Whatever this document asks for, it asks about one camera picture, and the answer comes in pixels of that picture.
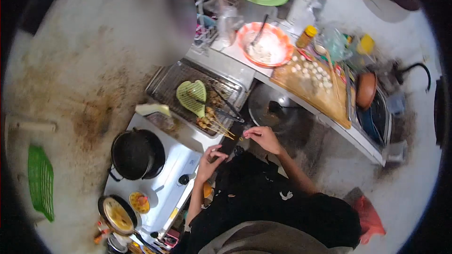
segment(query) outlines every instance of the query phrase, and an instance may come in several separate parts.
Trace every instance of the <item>orange plate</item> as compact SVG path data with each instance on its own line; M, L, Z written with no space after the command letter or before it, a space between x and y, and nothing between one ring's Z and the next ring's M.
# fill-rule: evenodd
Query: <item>orange plate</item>
M241 27L241 29L237 33L237 38L239 40L239 46L243 50L243 54L245 55L245 57L248 60L250 60L253 64L256 64L260 67L268 67L268 68L279 67L279 66L284 65L287 62L289 62L290 59L292 58L292 53L294 50L293 45L290 43L289 37L280 28L275 27L274 25L270 25L268 23L265 24L264 31L265 30L271 31L278 37L278 42L276 42L275 44L279 44L279 47L282 47L285 49L286 55L285 55L284 59L277 64L265 64L265 63L261 63L261 62L254 60L250 55L248 55L248 53L246 53L246 51L244 50L245 46L243 45L244 43L246 43L246 42L244 42L244 39L247 37L247 34L250 32L259 32L261 26L262 26L262 23L260 23L260 22L252 22L252 23L246 24L243 27Z

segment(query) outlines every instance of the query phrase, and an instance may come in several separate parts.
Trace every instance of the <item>gas stove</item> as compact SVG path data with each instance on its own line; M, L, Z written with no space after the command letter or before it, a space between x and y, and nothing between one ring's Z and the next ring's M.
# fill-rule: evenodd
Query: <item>gas stove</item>
M151 208L147 214L141 215L142 227L138 231L147 242L152 243L155 239L150 236L150 233L165 232L165 223L173 215L173 210L181 199L187 183L194 178L201 154L179 143L139 114L134 114L127 130L132 130L134 127L150 130L160 139L166 156L163 170L152 179L122 179L116 182L109 175L104 195L119 195L126 201L134 191L147 195ZM116 178L122 178L115 169L112 173Z

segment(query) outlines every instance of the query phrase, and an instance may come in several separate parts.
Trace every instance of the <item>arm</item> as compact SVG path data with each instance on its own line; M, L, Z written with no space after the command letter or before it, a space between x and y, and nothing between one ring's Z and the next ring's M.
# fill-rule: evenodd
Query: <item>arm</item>
M195 178L185 226L189 226L196 215L201 212L201 205L204 200L204 183L212 176L215 169L228 157L228 155L217 151L220 147L221 145L210 146L199 160L198 174ZM211 163L213 157L218 158L215 162Z
M315 194L319 191L302 169L289 156L287 151L279 144L274 132L269 127L252 127L243 133L245 138L251 138L256 141L263 149L273 153L281 162L282 168L289 179L302 191L307 194Z

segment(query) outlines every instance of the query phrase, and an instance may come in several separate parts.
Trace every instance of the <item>pot handle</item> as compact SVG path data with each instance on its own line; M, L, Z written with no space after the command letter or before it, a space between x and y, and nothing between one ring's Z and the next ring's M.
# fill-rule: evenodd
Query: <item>pot handle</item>
M138 233L138 231L134 231L133 234L138 238L141 243L143 243L145 246L149 247L151 250L154 249L154 246L152 246L150 243L146 242L141 234Z
M122 179L116 178L116 177L113 175L113 173L112 173L112 168L109 168L107 171L109 172L110 176L113 178L114 181L119 182L120 180L122 180Z

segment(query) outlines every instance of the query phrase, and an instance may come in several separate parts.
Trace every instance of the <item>red bag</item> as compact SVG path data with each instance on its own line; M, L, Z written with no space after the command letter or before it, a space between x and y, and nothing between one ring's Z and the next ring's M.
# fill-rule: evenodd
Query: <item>red bag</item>
M370 238L374 234L386 234L375 208L364 195L356 200L353 209L355 209L359 215L359 223L361 224L361 244L369 243Z

